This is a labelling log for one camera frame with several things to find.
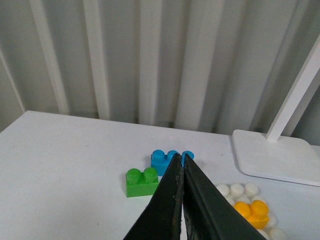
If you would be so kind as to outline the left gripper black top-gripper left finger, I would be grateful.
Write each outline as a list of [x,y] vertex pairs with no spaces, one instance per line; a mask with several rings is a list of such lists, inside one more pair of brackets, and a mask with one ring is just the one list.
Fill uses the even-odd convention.
[[149,204],[125,240],[179,240],[181,235],[184,169],[175,153]]

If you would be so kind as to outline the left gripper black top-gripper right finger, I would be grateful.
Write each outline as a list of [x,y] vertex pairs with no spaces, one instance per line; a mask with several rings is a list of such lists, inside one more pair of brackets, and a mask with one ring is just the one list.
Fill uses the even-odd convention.
[[183,211],[188,240],[264,239],[188,154],[184,155],[183,169]]

